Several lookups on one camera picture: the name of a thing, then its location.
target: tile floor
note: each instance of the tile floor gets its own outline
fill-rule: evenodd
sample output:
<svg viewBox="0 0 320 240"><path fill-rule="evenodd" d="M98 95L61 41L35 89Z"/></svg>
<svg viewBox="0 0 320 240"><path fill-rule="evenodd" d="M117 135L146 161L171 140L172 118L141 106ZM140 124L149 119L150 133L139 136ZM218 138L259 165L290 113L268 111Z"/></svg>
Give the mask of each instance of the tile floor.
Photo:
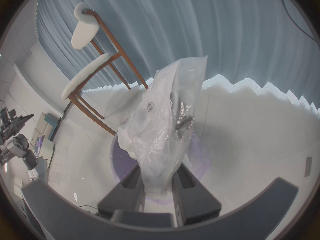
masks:
<svg viewBox="0 0 320 240"><path fill-rule="evenodd" d="M130 91L118 86L85 92L84 98L116 131L144 92L138 85ZM220 215L245 204L277 177L299 186L292 207L269 236L273 238L302 206L318 178L318 112L303 98L299 101L272 85L261 89L244 80L230 86L217 78L203 84L196 107L194 130L212 162L201 182L222 203ZM110 166L112 138L73 106L54 139L49 185L77 206L96 207L118 182ZM305 178L306 157L313 160L311 175ZM174 207L146 200L145 212L174 214Z"/></svg>

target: chair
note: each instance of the chair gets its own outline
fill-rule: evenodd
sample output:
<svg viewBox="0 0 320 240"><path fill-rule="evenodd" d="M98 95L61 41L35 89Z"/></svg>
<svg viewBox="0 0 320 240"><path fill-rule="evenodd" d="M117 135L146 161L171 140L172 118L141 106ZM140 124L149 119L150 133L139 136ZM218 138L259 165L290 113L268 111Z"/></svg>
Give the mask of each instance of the chair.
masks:
<svg viewBox="0 0 320 240"><path fill-rule="evenodd" d="M78 74L75 75L73 79L67 84L65 89L62 92L62 99L69 98L70 101L77 106L84 114L86 114L90 119L96 122L103 129L108 131L109 133L115 135L116 132L108 127L104 122L98 119L93 113L95 113L99 118L104 119L104 117L99 114L92 106L90 106L84 98L82 98L79 94L79 91L86 85L86 83L101 69L105 66L109 65L110 68L114 71L114 73L121 79L121 81L125 84L125 86L130 90L130 86L123 78L123 76L118 72L118 70L113 66L112 62L118 59L119 57L123 57L128 65L132 68L134 73L137 75L138 79L142 82L145 88L148 88L148 85L131 62L130 58L126 54L126 52L122 49L118 41L115 39L113 34L110 32L106 24L100 18L100 16L94 11L89 9L89 6L81 2L74 9L74 16L78 19L78 24L74 30L72 35L71 44L75 49L84 48L89 42L96 48L99 52L100 56L90 62L87 66L85 66ZM118 52L112 56L108 53L103 53L100 47L94 42L93 38L97 34L99 30L99 26L106 33L109 40L114 44L114 46L118 49ZM91 113L79 100L86 105L93 113Z"/></svg>

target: wooden chair frame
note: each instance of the wooden chair frame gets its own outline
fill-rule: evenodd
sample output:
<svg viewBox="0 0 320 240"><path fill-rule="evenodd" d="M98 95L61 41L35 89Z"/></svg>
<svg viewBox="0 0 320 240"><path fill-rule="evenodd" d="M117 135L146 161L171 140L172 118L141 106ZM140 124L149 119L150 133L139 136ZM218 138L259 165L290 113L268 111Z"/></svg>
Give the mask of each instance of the wooden chair frame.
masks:
<svg viewBox="0 0 320 240"><path fill-rule="evenodd" d="M115 135L116 132L112 130L109 126L107 126L104 122L102 122L100 119L98 119L93 113L95 113L99 118L104 119L104 117L99 114L92 106L90 106L84 98L81 97L78 92L86 85L86 83L100 70L102 70L105 66L109 65L111 69L115 72L115 74L122 80L122 82L126 85L126 87L130 90L130 86L126 82L126 80L122 77L122 75L116 70L116 68L111 64L111 62L115 61L116 59L120 58L121 56L126 60L126 62L129 64L129 66L132 68L134 73L137 75L138 79L141 81L141 83L144 85L146 89L148 89L148 85L142 78L141 74L138 72L126 52L123 50L121 45L118 43L116 38L113 36L113 34L110 32L106 24L103 22L103 20L100 18L100 16L94 11L90 9L84 9L82 11L83 14L93 15L99 26L103 29L103 31L106 33L109 40L114 44L114 46L118 49L118 52L114 55L112 55L106 62L101 64L93 73L91 73L84 81L82 81L75 90L68 96L69 100L77 106L84 114L86 114L90 119L92 119L94 122L96 122L99 126L101 126L103 129L111 133L112 135ZM103 54L102 50L99 48L99 46L94 42L92 39L90 41L92 45L96 48L96 50L99 52L99 54ZM85 104L91 111L89 111L79 100Z"/></svg>

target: curtain fold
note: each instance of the curtain fold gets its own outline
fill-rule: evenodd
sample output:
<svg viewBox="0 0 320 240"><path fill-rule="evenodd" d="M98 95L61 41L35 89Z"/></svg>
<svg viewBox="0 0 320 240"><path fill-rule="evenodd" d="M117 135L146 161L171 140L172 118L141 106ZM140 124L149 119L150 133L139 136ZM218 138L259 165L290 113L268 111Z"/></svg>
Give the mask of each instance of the curtain fold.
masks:
<svg viewBox="0 0 320 240"><path fill-rule="evenodd" d="M271 82L320 106L318 45L293 24L281 0L39 0L39 41L69 79L99 56L91 44L71 46L79 2L97 11L145 80L180 58L208 55L205 79L221 74L232 84ZM285 5L312 35L290 0ZM116 53L102 29L95 39L104 52ZM114 65L128 83L140 83L123 58ZM105 67L85 89L120 83Z"/></svg>

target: plastic bag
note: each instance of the plastic bag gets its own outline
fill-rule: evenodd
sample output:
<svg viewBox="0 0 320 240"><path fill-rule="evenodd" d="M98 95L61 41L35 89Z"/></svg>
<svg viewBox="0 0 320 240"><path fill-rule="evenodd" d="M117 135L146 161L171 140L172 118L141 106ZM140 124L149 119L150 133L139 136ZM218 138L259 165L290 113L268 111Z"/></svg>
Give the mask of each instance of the plastic bag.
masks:
<svg viewBox="0 0 320 240"><path fill-rule="evenodd" d="M162 70L118 129L119 146L139 163L146 195L161 198L188 149L207 56L182 58Z"/></svg>

